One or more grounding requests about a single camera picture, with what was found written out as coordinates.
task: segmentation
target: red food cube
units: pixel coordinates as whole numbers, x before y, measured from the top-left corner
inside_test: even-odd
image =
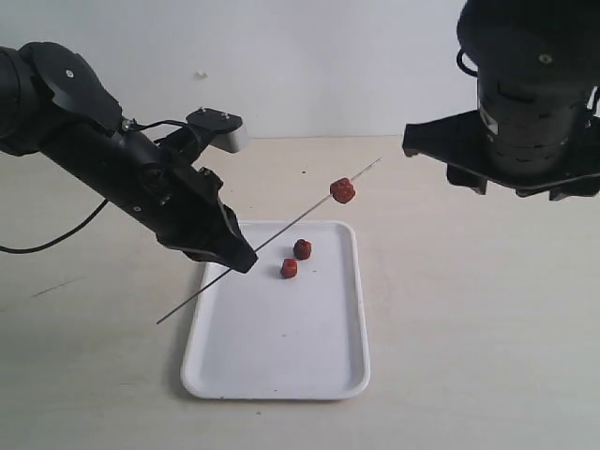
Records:
[[[284,278],[294,278],[298,274],[298,262],[292,258],[286,258],[283,260],[280,272]]]
[[[334,196],[336,202],[347,203],[354,198],[356,191],[348,178],[341,178],[332,183],[329,192]]]
[[[293,256],[298,260],[307,260],[310,258],[310,252],[312,250],[312,244],[304,239],[298,239],[293,245]]]

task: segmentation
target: robotic arm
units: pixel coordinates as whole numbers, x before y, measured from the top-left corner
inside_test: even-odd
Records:
[[[520,197],[596,195],[599,23],[594,0],[469,0],[457,62],[477,78],[479,110],[408,125],[405,154],[444,162],[451,185],[479,194],[491,181]],[[464,53],[477,71],[466,68]]]
[[[240,117],[202,108],[186,123],[139,126],[83,58],[49,42],[0,47],[0,105],[0,151],[43,153],[194,261],[243,273],[257,261],[220,201],[222,181],[191,165],[209,144],[238,151]],[[142,134],[162,124],[180,129],[156,142]]]

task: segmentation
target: plastic tray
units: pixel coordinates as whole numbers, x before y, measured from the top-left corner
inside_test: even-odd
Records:
[[[254,247],[286,222],[248,221]],[[297,239],[312,243],[298,275],[279,268]],[[246,275],[230,273],[201,295],[182,366],[200,398],[351,398],[368,384],[367,329],[353,230],[338,221],[294,225],[261,250]],[[202,285],[224,269],[208,264]]]

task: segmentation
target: beige table surface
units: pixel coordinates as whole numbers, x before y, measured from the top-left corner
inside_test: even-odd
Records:
[[[356,230],[363,395],[188,396],[178,371],[194,305],[155,321],[199,266],[111,206],[59,247],[0,256],[0,448],[599,448],[599,199],[478,197],[394,137],[258,141],[202,162],[240,218],[289,219],[379,155],[354,201],[310,217]],[[44,157],[0,156],[4,245],[45,242],[99,201]]]

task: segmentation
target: white wall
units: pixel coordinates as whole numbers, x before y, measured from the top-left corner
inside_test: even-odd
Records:
[[[464,0],[3,3],[0,45],[81,53],[140,122],[206,105],[253,137],[385,135],[475,106],[454,62]]]

